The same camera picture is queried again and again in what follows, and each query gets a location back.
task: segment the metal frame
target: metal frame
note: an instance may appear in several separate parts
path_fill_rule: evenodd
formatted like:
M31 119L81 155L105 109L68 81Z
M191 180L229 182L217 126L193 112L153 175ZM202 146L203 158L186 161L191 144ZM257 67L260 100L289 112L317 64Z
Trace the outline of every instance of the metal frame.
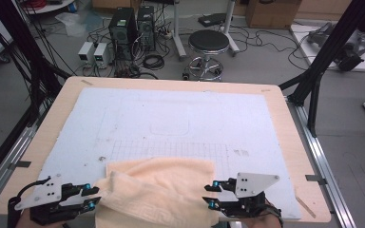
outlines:
M319 87L322 76L337 55L342 51L343 46L354 33L359 22L365 17L365 0L354 0L345 10L339 19L336 27L322 46L316 59L309 68L297 77L279 85L281 90L298 84L295 91L288 96L288 100L297 105L303 106L304 100L311 93L309 117L307 120L308 129L313 137L316 133L316 118Z
M19 136L18 140L8 153L8 155L5 157L5 159L1 162L0 165L0 192L7 184L13 170L14 166L20 158L25 153L26 149L28 148L32 138L34 137L36 131L37 131L37 124L30 127L26 127L22 134Z
M307 126L307 111L304 106L295 106L298 118L300 120L303 132L307 138L308 145L313 155L314 162L317 165L319 174L322 179L325 179L327 184L323 185L330 197L331 203L336 211L338 221L343 228L355 228L355 222L352 218L351 212L346 205L345 199L342 197L340 189L336 183L330 164L325 157L321 144L318 138L315 138Z

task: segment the robotic arm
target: robotic arm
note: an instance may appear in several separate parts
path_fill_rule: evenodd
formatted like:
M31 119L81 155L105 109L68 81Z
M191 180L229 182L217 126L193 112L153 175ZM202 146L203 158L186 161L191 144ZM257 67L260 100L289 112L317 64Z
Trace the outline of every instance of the robotic arm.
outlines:
M331 32L334 30L335 26L336 25L329 22L317 30L310 31L307 42L310 44L316 43L321 48L330 36ZM360 56L364 53L365 38L358 35L356 30L334 59L334 62L340 70L350 71L364 61L360 58Z
M73 185L71 183L61 184L61 175L48 177L46 180L39 180L24 187L17 197L11 198L8 202L8 227L14 228L21 216L23 209L30 209L30 219L40 225L47 225L58 221L75 219L77 216L92 211L100 200L99 198L86 199L80 204L60 205L72 196L81 197L94 195L99 192L98 187L91 187L90 184ZM24 200L22 194L31 186L41 185Z
M233 192L237 201L220 201L214 198L203 199L208 203L210 210L221 211L230 218L256 218L266 211L279 219L283 227L280 210L269 203L264 189L279 180L279 176L238 173L236 179L214 180L212 185L206 185L208 192L221 192L221 189Z

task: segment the gray floor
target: gray floor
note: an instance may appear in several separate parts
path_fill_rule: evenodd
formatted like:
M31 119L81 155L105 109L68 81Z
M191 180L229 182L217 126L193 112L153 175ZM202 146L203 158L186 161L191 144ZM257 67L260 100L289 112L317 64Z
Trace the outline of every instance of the gray floor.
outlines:
M55 22L53 15L48 14L43 18L44 23ZM202 29L196 21L198 16L181 20L181 33L192 32L191 29ZM95 28L97 18L90 14L89 25ZM245 26L243 18L235 18L233 24ZM67 37L63 25L55 24L46 26L52 32L48 39L61 54L67 64L76 70L81 63L77 52L86 40L84 37ZM256 29L247 29L250 37L254 37ZM271 30L274 33L291 37L287 30ZM233 28L232 32L242 32ZM236 39L243 40L243 36L233 33ZM195 53L187 47L187 35L182 35L182 42L189 55ZM263 33L260 38L263 43L273 43L277 48L293 47L294 44L276 35ZM170 53L164 58L165 66L156 71L157 76L164 80L181 80L182 72L189 62L189 58L183 62L178 59L178 54L171 41L167 42L171 48ZM240 49L245 45L238 42ZM270 84L279 85L303 72L288 62L291 50L277 52L272 46L248 47L236 57L230 53L218 56L224 65L224 83L245 84ZM67 70L59 58L56 58L59 66ZM299 67L307 67L302 59L291 57L291 60ZM79 68L76 74L82 75ZM293 88L284 90L285 95L290 94ZM317 112L317 136L334 172L336 181L342 195L358 227L365 227L365 110L362 104L365 102L365 73L338 72L327 70L321 82L318 112ZM0 144L7 137L11 129L17 123L23 112L29 105L26 86L20 74L13 64L0 64ZM86 222L83 218L75 221L79 223L74 227L92 227L92 222ZM5 226L5 217L0 216L0 227ZM296 224L287 223L285 227L338 227L335 217L328 224Z

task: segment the small white device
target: small white device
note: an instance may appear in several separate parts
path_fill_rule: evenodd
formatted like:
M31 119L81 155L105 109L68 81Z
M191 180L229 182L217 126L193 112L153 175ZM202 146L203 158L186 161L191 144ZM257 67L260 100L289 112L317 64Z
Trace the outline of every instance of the small white device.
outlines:
M99 43L94 52L94 59L98 68L106 68L110 62L109 49L107 43Z
M85 42L82 45L82 48L79 50L79 58L82 63L85 64L85 67L93 67L94 66L94 44L93 42Z

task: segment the cloth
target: cloth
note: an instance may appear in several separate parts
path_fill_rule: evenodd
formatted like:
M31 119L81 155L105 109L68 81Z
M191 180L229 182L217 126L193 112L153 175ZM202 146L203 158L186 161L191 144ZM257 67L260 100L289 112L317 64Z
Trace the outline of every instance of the cloth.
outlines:
M202 197L216 196L203 188L214 170L211 161L183 158L109 163L96 183L102 197L96 227L210 227L219 215Z

